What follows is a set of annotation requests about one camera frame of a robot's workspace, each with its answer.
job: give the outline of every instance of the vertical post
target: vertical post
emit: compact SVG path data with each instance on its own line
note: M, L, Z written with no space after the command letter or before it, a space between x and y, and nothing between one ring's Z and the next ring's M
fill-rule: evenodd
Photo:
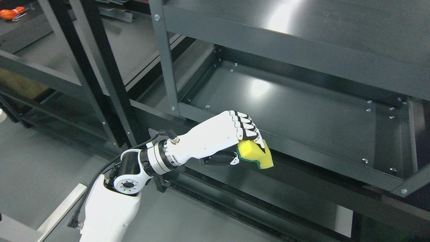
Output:
M130 104L98 7L95 1L70 0L70 4L83 32L81 41L88 44L89 51L95 59L95 68L100 71L131 146L136 146L147 137L143 136L142 128Z
M173 74L169 36L167 34L166 23L164 22L163 4L164 0L151 0L149 7L152 13L152 24L158 40L158 50L160 52L161 69L163 70L167 100L169 101L172 113L179 115L178 91L176 90L175 76Z
M98 84L65 4L57 0L39 0L39 4L58 41L70 55L69 61L108 137L115 146L121 147L128 142L125 131Z

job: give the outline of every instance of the robot finger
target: robot finger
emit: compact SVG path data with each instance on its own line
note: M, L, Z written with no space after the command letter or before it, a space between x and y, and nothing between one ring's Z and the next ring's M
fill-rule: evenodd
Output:
M236 136L238 140L255 140L258 138L258 133L244 128L237 128Z
M230 113L230 116L237 116L240 118L246 118L246 119L252 120L249 115L238 112L238 111L229 111L229 113Z
M260 130L258 130L257 128L254 130L254 132L256 132L258 134L258 137L254 139L254 142L256 142L260 148L263 150L264 152L264 142L263 142L263 138L260 134Z
M254 126L254 125L245 124L245 123L238 122L238 121L234 122L234 127L236 127L236 128L243 128L243 129L247 129L247 130L251 130L251 131L254 131L254 130L257 129L257 127Z
M232 120L234 122L241 122L241 123L244 123L244 124L250 124L250 125L253 124L253 122L252 122L251 119L242 118L242 117L239 117L239 116L232 116Z

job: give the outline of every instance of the metal bar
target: metal bar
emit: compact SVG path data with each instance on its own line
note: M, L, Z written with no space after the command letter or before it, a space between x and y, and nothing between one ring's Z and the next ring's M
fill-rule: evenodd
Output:
M76 202L82 197L87 187L79 183L70 194L61 202L61 204L52 212L45 222L37 229L42 233L42 236L37 242L45 240L49 233L58 225L58 223L66 216Z
M0 68L86 101L85 94L77 79L46 66L31 63L24 58L0 50Z
M320 232L323 235L331 237L332 239L336 239L338 241L348 241L348 242L355 241L355 240L353 240L353 239L351 239L351 238L349 238L343 234L335 232L331 229L328 229L324 226L321 226L317 223L314 223L314 222L312 222L306 218L303 218L303 217L298 216L292 212L289 212L285 209L282 209L278 206L270 204L264 200L261 200L257 197L254 197L254 196L252 196L246 192L242 192L239 189L236 189L232 186L229 186L225 183L222 183L218 180L215 180L215 179L213 179L209 176L206 176L206 175L204 175L198 171L195 171L191 168L185 167L184 173L182 173L182 174L184 174L185 176L187 176L189 178L197 180L203 184L206 184L209 187L212 187L218 191L227 193L227 194L233 196L234 198L236 198L240 201L243 201L249 205L252 205L252 206L259 208L259 209L261 209L267 213L270 213L271 215L275 215L281 219L309 227L315 231Z
M391 192L399 195L401 197L406 197L407 195L420 189L429 183L430 177L430 164L421 168L418 173L415 173L412 177L408 178L400 186L393 189Z
M253 228L263 232L263 233L266 233L270 236L273 236L274 238L277 238L279 240L286 241L286 242L300 242L296 238L293 238L289 235L286 235L286 234L284 234L278 230L272 229L269 226L266 226L266 225L264 225L258 221L255 221L254 219L251 219L251 218L249 218L249 217L247 217L247 216L245 216L239 212L236 212L232 209L229 209L229 208L227 208L227 207L225 207L219 203L216 203L216 202L214 202L214 201L212 201L212 200L210 200L204 196L201 196L195 192L192 192L192 191L190 191L190 190L188 190L188 189L186 189L186 188L184 188L178 184L171 183L171 186L169 188L193 199L194 201L200 202L200 203L202 203L202 204L204 204L210 208L213 208L213 209L221 212L222 214L225 214L225 215L227 215L227 216L229 216L229 217L231 217L231 218L233 218L239 222L242 222L242 223L244 223L250 227L253 227Z
M58 119L64 123L72 125L73 127L81 129L85 132L88 132L88 133L95 135L99 138L102 138L104 140L107 139L105 134L98 131L97 129L95 129L89 125L78 124L75 117L66 117L64 115L61 115L60 113L56 112L55 110L51 110L50 108L45 107L45 106L41 105L40 103L33 101L31 99L28 99L24 96L20 96L19 94L14 93L13 91L9 90L8 88L2 87L0 89L0 93L2 93L5 96L8 96L9 98L11 98L13 100L16 100L20 103L28 105L34 109L37 109L37 110L39 110L39 111L41 111L41 112L43 112L43 113L45 113L51 117L54 117L54 118L56 118L56 119Z
M66 47L67 54L71 55L69 61L83 86L89 103L103 124L107 136L114 145L121 147L126 142L124 129L118 116L112 112L111 106L98 84L97 77L91 68L88 56L64 3L56 0L39 0L39 4L58 41Z
M130 104L103 22L98 14L98 7L94 1L71 0L70 4L83 32L81 41L88 44L95 59L95 64L109 92L115 112L118 114L131 143L129 147L136 146L148 136L144 136Z
M173 60L172 53L170 52L169 36L164 22L165 16L163 4L164 0L153 0L149 7L152 13L154 32L158 40L158 50L160 52L160 62L163 70L167 99L172 109L172 113L179 115L178 91L176 90L175 75L173 74Z

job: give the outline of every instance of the metal beam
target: metal beam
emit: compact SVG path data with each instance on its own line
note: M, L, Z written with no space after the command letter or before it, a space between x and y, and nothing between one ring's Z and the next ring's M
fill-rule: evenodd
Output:
M24 58L0 50L0 68L86 101L85 93L77 79L46 66L31 63Z
M99 15L99 9L95 1L70 0L76 20L83 32L80 39L86 42L95 59L96 68L100 71L110 99L125 129L129 145L136 146L147 136L139 127L130 105L126 89L121 78L120 71L115 61L114 54L109 44L103 22Z
M66 49L69 61L107 136L114 145L121 147L126 142L124 129L98 84L65 4L56 0L39 0L39 4L58 41Z
M158 40L161 68L163 70L164 85L166 87L167 99L172 113L179 115L178 91L176 90L175 76L173 74L173 60L170 52L169 36L165 25L163 12L164 0L153 0L150 4L152 23Z

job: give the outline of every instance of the metal shelf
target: metal shelf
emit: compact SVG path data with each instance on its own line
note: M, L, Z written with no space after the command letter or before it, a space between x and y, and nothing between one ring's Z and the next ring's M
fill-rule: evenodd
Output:
M171 0L158 10L170 32L430 100L428 9L425 1Z
M388 191L417 172L413 101L369 101L339 91L326 74L231 49L203 63L179 90L182 116L202 122L224 110L244 112L272 149Z

